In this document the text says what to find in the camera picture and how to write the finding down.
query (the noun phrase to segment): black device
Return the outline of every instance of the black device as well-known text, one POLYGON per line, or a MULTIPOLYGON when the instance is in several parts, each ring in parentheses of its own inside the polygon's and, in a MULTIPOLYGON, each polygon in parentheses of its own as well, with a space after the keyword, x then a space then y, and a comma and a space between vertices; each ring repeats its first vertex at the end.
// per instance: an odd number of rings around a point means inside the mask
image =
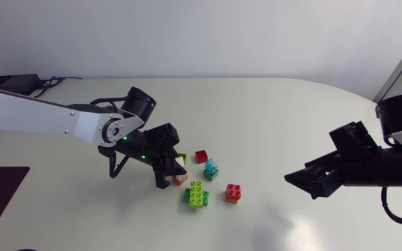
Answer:
MULTIPOLYGON (((132 87, 128 95, 123 98, 99 98, 91 102, 91 105, 97 105, 102 102, 108 102, 110 107, 104 107, 107 112, 116 112, 128 117, 135 114, 145 123, 148 121, 156 101, 138 88, 132 87), (123 101, 121 109, 117 108, 114 102, 123 101)), ((112 129, 112 134, 117 135, 116 128, 112 129)), ((110 177, 115 178, 129 158, 134 158, 153 167, 156 186, 166 188, 170 182, 165 180, 166 176, 184 175, 187 171, 181 167, 175 160, 179 154, 174 149, 174 145, 179 143, 179 137, 176 129, 170 124, 158 126, 151 130, 141 132, 134 130, 117 141, 115 146, 98 146, 100 154, 110 159, 110 177), (123 153, 125 157, 117 165, 116 152, 123 153)))
POLYGON ((0 76, 0 90, 29 96, 40 80, 37 74, 0 76))
POLYGON ((336 151, 307 162, 305 169, 285 175, 285 180, 313 199, 328 197, 341 185, 380 186, 386 213, 402 224, 387 205, 387 187, 402 186, 402 144, 394 138, 402 132, 402 95, 379 102, 375 110, 391 148, 377 146, 362 122, 352 122, 329 133, 336 151))

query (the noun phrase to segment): white table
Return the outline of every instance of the white table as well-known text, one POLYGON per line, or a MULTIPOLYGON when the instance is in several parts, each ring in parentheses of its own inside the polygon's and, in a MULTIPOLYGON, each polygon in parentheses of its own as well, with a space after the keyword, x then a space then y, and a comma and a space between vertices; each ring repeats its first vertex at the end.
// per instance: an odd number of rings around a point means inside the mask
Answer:
MULTIPOLYGON (((88 103, 136 86, 158 103, 145 129, 170 122, 189 156, 189 181, 204 181, 208 207, 182 202, 184 188, 155 187, 151 167, 108 159, 71 137, 0 131, 0 165, 30 166, 0 218, 0 250, 402 250, 402 225, 383 211, 380 188, 339 188, 330 198, 285 182, 285 174, 333 151, 328 132, 362 120, 382 144, 375 104, 294 79, 66 80, 44 100, 88 103), (195 151, 220 169, 208 182, 195 151), (237 205, 223 201, 240 184, 237 205)), ((402 215, 402 190, 389 205, 402 215)))

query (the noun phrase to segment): green lego brick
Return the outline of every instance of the green lego brick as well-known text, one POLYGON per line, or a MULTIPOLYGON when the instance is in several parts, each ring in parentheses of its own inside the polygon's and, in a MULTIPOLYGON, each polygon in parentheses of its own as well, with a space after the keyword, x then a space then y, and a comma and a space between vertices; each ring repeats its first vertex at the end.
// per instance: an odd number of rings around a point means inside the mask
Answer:
POLYGON ((209 203, 209 191, 204 191, 202 193, 202 205, 207 206, 209 203))
POLYGON ((210 175, 210 174, 207 172, 207 170, 204 170, 203 174, 204 174, 204 177, 206 177, 208 180, 213 181, 213 180, 218 176, 218 173, 219 173, 219 172, 220 172, 220 170, 217 170, 214 175, 210 175))
POLYGON ((202 189, 203 184, 201 181, 192 181, 190 185, 190 200, 188 204, 192 208, 202 207, 202 189))
POLYGON ((180 153, 179 156, 182 157, 182 159, 184 160, 184 164, 187 165, 187 154, 185 154, 185 153, 180 153))
POLYGON ((184 203, 188 203, 189 199, 190 199, 190 188, 186 188, 184 190, 184 196, 182 197, 182 201, 184 203))

